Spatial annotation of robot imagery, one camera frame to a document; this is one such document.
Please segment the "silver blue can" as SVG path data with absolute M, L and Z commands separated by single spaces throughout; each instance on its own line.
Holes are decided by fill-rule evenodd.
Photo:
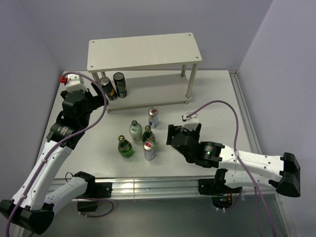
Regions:
M 156 107 L 149 108 L 148 121 L 151 128 L 156 128 L 158 126 L 158 109 Z

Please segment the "green bottle red label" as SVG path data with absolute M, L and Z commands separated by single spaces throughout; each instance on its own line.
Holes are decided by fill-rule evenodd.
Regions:
M 142 142 L 145 143 L 148 141 L 152 141 L 155 144 L 156 143 L 156 136 L 153 133 L 151 127 L 149 125 L 146 125 L 144 133 L 142 135 Z

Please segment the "silver can red tab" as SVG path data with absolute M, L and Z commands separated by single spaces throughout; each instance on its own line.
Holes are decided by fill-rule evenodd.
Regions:
M 144 157 L 146 160 L 153 160 L 155 157 L 155 144 L 153 141 L 146 141 L 143 144 Z

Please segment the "clear glass bottle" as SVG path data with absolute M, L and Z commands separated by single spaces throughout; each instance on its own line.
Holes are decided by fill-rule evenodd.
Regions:
M 131 122 L 129 133 L 134 142 L 140 143 L 142 141 L 143 128 L 136 120 Z

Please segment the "green bottle yellow label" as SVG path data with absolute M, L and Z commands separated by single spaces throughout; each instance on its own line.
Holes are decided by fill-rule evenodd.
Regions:
M 118 151 L 123 158 L 130 158 L 134 153 L 132 144 L 123 135 L 118 137 Z

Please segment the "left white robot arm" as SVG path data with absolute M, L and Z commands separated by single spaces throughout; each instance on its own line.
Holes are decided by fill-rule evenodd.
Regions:
M 107 105 L 102 87 L 94 81 L 91 85 L 96 96 L 80 82 L 62 91 L 63 110 L 50 129 L 39 160 L 18 192 L 0 202 L 0 212 L 8 220 L 6 236 L 9 236 L 10 224 L 41 235 L 66 204 L 77 197 L 90 198 L 95 194 L 95 177 L 82 171 L 62 187 L 48 192 L 61 165 L 84 133 L 97 124 L 89 124 L 91 113 Z

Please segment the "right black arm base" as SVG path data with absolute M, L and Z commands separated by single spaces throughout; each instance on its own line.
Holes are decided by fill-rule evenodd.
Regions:
M 198 179 L 200 195 L 210 196 L 215 211 L 226 211 L 235 207 L 242 200 L 242 188 L 230 188 L 225 184 L 215 184 L 215 179 Z

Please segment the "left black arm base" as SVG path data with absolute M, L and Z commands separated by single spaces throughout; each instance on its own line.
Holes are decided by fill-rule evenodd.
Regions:
M 91 191 L 87 191 L 83 195 L 80 195 L 79 198 L 110 198 L 112 193 L 112 183 L 111 182 L 97 182 Z M 77 210 L 79 212 L 95 212 L 98 206 L 101 204 L 101 201 L 95 200 L 85 200 L 77 202 Z

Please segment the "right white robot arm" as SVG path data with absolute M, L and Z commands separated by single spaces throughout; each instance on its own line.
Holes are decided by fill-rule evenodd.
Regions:
M 219 195 L 225 191 L 237 193 L 242 187 L 274 187 L 276 192 L 291 198 L 301 195 L 301 167 L 292 153 L 267 156 L 233 148 L 212 141 L 199 141 L 201 124 L 168 126 L 167 145 L 182 154 L 188 163 L 203 168 L 215 168 L 215 178 L 199 192 Z

